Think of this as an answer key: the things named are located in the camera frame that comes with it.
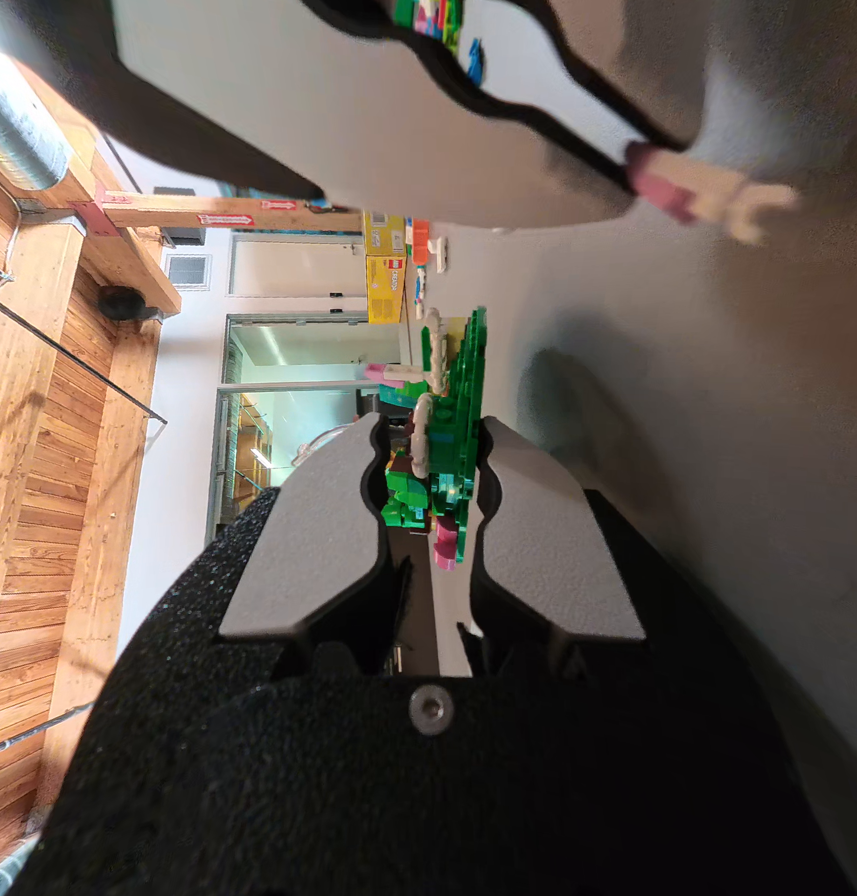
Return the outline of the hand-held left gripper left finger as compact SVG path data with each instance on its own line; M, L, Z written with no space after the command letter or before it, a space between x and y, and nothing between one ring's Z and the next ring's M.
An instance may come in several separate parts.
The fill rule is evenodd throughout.
M386 455L368 413L288 475L221 620L228 641L302 635L380 567L368 477Z

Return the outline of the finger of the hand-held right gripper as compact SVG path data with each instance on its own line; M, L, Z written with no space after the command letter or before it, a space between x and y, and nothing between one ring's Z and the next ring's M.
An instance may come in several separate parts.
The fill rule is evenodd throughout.
M571 79L642 140L686 151L701 129L712 2L527 1Z
M532 106L484 93L437 40L323 2L112 2L132 74L328 199L481 229L618 218L623 170Z

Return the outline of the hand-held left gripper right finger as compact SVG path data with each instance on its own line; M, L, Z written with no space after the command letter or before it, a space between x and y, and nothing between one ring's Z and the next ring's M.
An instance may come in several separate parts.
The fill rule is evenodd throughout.
M550 454L495 417L479 431L469 610L477 675L518 652L566 678L579 646L633 647L646 632L584 489Z

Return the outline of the pink white lego piece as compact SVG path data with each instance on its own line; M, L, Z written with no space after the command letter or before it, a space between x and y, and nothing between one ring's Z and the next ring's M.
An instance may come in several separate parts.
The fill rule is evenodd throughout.
M744 245L764 241L761 216L798 206L798 194L789 185L760 183L647 143L631 142L624 159L628 183L641 199L683 225L719 226Z

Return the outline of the green lego flower model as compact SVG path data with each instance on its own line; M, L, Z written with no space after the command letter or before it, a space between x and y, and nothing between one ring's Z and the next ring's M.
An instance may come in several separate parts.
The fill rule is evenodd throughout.
M420 364L366 366L379 399L405 414L385 466L385 524L434 532L434 563L453 570L465 555L474 495L488 342L487 311L444 318L423 310Z

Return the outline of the pile of colourful lego bricks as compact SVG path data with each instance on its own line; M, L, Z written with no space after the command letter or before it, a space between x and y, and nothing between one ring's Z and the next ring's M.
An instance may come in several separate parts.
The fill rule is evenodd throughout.
M484 82L486 57L482 42L479 38L473 38L468 47L467 56L459 55L460 34L462 32L465 3L462 1L397 1L392 4L392 19L397 25L406 27L430 39L434 39L445 47L451 54L457 56L460 66L464 68L468 79L477 86ZM407 224L407 248L411 257L411 220L406 219ZM434 258L434 264L438 273L444 273L448 261L448 241L434 232L430 225L429 238L429 262ZM416 288L413 305L416 318L425 320L429 316L427 308L427 270L426 267L416 267Z

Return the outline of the yellow lego box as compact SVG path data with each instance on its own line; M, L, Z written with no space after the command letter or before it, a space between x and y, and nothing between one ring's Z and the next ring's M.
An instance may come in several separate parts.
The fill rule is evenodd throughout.
M385 212L362 214L368 322L400 322L408 251L406 220Z

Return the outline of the black round object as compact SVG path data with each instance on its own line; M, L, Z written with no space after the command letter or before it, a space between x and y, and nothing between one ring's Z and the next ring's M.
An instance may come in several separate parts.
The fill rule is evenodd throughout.
M96 307L112 322L163 322L164 319L163 311L147 305L143 295L133 287L100 286Z

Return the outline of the silver ventilation duct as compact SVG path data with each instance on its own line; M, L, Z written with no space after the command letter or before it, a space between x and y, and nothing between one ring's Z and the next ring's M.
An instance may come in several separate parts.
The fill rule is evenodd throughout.
M72 153L53 116L0 52L0 175L23 191L51 189L64 180Z

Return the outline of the wooden post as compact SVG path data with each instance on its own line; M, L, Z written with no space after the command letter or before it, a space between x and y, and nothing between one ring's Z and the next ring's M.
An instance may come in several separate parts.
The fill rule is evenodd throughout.
M71 203L96 236L120 229L226 229L359 234L362 213L312 207L301 200L138 195L99 189L86 203Z

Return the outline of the wall air vent grille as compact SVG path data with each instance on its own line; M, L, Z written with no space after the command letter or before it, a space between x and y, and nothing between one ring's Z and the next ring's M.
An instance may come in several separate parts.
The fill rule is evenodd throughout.
M165 273L177 290L210 289L210 253L170 253L166 257Z

